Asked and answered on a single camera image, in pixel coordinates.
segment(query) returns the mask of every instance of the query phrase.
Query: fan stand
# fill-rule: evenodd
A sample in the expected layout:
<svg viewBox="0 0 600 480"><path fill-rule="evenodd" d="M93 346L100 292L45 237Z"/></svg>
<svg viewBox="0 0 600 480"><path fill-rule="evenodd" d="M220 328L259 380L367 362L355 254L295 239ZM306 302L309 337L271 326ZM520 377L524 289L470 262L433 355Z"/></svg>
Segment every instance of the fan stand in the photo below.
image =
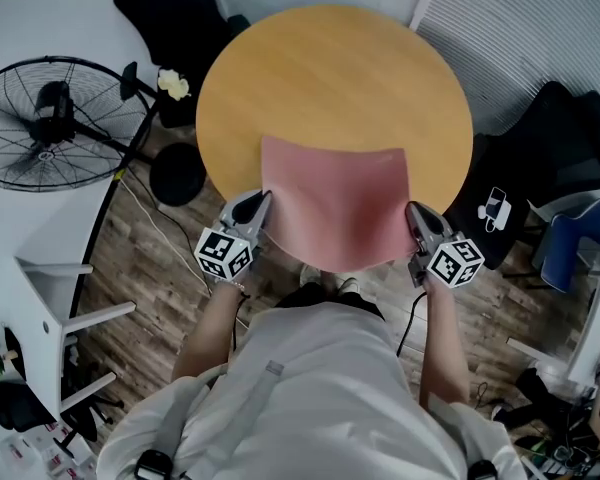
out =
<svg viewBox="0 0 600 480"><path fill-rule="evenodd" d="M132 62L124 68L120 84L120 97L127 100L141 91L158 101L158 92L137 78L138 63ZM150 123L157 113L157 103L151 107L147 122ZM111 141L108 137L98 133L86 125L77 127L77 132L87 137L102 142L116 151L129 155L151 167L149 184L156 199L168 206L183 206L193 200L204 186L207 171L202 162L200 151L197 147L186 142L178 142L164 147L155 158L150 158L144 153Z"/></svg>

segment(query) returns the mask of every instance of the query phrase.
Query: pink cloth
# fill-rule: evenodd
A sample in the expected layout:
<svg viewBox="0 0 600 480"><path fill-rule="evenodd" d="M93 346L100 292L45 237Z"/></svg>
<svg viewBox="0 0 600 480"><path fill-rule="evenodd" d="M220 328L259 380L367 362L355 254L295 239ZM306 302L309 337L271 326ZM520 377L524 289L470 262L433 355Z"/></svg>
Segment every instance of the pink cloth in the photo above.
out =
<svg viewBox="0 0 600 480"><path fill-rule="evenodd" d="M351 153L264 137L262 186L272 193L269 237L321 270L362 270L417 248L402 149Z"/></svg>

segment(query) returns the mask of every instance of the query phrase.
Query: electric fan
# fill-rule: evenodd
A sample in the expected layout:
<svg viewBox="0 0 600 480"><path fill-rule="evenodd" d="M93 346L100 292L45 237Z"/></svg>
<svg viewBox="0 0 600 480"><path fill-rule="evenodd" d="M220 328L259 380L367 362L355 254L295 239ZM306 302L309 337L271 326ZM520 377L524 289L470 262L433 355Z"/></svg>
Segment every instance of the electric fan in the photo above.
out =
<svg viewBox="0 0 600 480"><path fill-rule="evenodd" d="M98 64L13 64L0 71L0 187L47 192L110 176L131 159L150 114L133 83Z"/></svg>

